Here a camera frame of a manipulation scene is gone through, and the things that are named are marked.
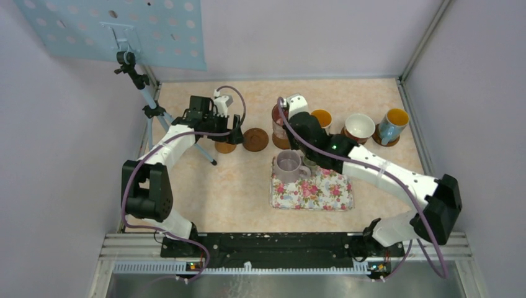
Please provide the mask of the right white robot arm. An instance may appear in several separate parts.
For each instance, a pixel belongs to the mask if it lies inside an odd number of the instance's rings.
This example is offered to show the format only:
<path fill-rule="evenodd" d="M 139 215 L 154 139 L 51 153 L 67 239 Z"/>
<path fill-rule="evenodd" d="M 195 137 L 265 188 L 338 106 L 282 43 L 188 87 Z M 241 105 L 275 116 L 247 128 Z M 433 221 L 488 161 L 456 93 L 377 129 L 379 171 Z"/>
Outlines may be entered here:
<path fill-rule="evenodd" d="M 423 239 L 434 246 L 445 245 L 462 210 L 458 181 L 417 174 L 372 153 L 344 135 L 327 134 L 307 112 L 291 118 L 280 115 L 293 149 L 324 169 L 360 179 L 404 201 L 409 212 L 375 219 L 363 231 L 363 246 L 380 256 L 389 246 Z"/>

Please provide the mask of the glass mug orange inside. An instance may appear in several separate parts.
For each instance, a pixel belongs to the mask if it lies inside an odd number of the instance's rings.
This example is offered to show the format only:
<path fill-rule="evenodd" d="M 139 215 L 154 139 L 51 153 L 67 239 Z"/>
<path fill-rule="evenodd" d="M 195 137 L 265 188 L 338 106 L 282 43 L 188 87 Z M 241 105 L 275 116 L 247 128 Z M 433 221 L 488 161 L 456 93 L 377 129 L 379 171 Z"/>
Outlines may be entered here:
<path fill-rule="evenodd" d="M 318 120 L 321 128 L 324 129 L 327 134 L 331 133 L 332 115 L 330 112 L 324 109 L 316 109 L 310 114 Z"/>

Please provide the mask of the light brown small coaster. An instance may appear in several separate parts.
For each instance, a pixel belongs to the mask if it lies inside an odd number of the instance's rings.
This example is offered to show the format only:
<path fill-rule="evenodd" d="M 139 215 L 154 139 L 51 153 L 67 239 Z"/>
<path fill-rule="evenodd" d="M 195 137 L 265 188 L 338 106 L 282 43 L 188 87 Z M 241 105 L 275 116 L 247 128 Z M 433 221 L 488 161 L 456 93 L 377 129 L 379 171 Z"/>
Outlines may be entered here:
<path fill-rule="evenodd" d="M 229 154 L 233 152 L 237 147 L 237 145 L 235 144 L 229 144 L 226 142 L 215 142 L 214 146 L 215 150 L 221 154 Z"/>

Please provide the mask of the blue mug yellow inside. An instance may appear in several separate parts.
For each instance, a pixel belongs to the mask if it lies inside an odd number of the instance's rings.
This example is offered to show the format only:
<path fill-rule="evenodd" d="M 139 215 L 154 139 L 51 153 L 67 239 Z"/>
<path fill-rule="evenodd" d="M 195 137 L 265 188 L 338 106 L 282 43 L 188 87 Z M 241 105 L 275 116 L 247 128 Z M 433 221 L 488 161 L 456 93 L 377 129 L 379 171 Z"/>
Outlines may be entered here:
<path fill-rule="evenodd" d="M 409 115 L 405 110 L 389 110 L 379 123 L 379 136 L 381 138 L 381 143 L 386 145 L 389 141 L 400 136 L 409 121 Z"/>

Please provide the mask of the brown coaster one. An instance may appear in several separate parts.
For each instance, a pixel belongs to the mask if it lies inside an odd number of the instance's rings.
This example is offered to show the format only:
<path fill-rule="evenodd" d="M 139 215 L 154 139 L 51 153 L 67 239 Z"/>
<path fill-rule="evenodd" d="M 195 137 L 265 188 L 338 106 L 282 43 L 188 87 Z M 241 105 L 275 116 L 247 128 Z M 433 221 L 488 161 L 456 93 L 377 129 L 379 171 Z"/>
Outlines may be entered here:
<path fill-rule="evenodd" d="M 269 137 L 265 130 L 251 128 L 243 134 L 243 147 L 250 152 L 259 152 L 265 149 L 269 143 Z"/>

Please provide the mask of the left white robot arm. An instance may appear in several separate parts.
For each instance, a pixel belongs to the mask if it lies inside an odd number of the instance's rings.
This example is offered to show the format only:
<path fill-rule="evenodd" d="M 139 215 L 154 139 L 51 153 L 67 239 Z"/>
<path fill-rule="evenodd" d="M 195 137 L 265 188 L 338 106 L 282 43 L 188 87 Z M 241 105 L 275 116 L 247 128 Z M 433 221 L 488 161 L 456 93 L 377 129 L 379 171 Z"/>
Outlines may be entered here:
<path fill-rule="evenodd" d="M 175 210 L 169 172 L 179 158 L 202 137 L 237 145 L 243 142 L 241 125 L 244 116 L 234 115 L 228 128 L 230 95 L 213 98 L 191 96 L 189 108 L 175 118 L 165 136 L 137 160 L 128 160 L 122 168 L 121 216 L 143 219 L 151 229 L 164 235 L 162 252 L 177 256 L 203 253 L 195 225 Z"/>

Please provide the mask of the pink mug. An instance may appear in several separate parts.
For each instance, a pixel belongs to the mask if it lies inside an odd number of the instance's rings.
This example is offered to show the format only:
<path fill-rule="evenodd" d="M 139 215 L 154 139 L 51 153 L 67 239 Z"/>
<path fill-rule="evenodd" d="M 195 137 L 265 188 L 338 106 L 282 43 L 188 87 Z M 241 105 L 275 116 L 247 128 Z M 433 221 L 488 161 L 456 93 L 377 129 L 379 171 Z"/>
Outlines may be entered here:
<path fill-rule="evenodd" d="M 272 131 L 276 138 L 287 140 L 287 133 L 283 128 L 283 119 L 281 118 L 279 107 L 277 104 L 274 105 L 271 112 L 272 118 Z"/>

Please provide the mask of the brown coaster two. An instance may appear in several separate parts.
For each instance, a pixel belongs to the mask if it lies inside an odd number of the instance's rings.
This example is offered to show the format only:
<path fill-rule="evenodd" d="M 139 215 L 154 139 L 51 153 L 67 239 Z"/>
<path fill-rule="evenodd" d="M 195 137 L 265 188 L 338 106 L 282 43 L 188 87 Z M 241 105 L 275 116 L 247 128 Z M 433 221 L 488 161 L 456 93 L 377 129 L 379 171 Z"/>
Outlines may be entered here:
<path fill-rule="evenodd" d="M 276 136 L 276 134 L 272 134 L 272 142 L 273 144 L 281 149 L 281 150 L 288 150 L 290 149 L 290 142 L 288 141 L 288 138 L 280 138 Z"/>

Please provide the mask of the white cup red handle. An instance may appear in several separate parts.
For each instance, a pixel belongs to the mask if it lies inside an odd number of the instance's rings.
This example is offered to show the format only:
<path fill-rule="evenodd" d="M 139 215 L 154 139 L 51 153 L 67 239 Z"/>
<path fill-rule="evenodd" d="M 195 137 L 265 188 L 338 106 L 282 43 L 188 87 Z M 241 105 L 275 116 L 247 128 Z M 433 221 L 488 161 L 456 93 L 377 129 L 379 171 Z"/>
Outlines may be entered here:
<path fill-rule="evenodd" d="M 375 131 L 374 121 L 365 114 L 352 114 L 345 120 L 344 127 L 358 138 L 371 137 Z"/>

